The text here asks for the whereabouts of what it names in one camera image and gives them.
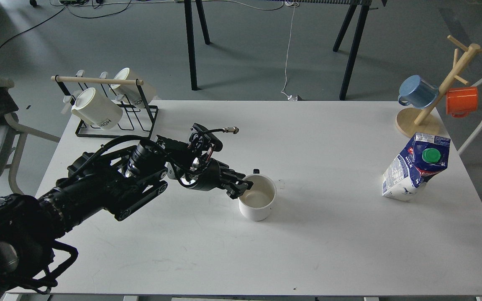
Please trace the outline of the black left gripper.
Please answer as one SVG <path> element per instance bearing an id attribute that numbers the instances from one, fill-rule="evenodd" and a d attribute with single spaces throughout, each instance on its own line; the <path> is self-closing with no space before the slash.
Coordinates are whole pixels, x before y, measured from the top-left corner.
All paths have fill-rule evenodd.
<path id="1" fill-rule="evenodd" d="M 215 188 L 223 188 L 226 191 L 226 195 L 231 199 L 239 198 L 253 186 L 253 181 L 243 180 L 247 174 L 238 173 L 227 164 L 213 158 L 208 163 L 198 167 L 198 169 L 194 170 L 196 174 L 190 174 L 192 178 L 188 181 L 187 179 L 182 179 L 182 175 L 185 175 L 185 173 L 182 172 L 181 168 L 174 165 L 174 177 L 182 187 L 190 190 L 210 191 Z"/>

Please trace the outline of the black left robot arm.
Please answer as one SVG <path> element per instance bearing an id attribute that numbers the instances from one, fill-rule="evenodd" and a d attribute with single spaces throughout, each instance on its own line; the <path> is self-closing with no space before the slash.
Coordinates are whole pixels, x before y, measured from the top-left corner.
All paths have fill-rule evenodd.
<path id="1" fill-rule="evenodd" d="M 212 158 L 223 147 L 216 132 L 236 134 L 238 128 L 209 130 L 195 123 L 187 142 L 120 136 L 83 153 L 41 197 L 0 196 L 0 297 L 17 286 L 49 293 L 78 257 L 59 238 L 100 210 L 126 219 L 166 190 L 166 176 L 190 190 L 242 196 L 253 182 Z"/>

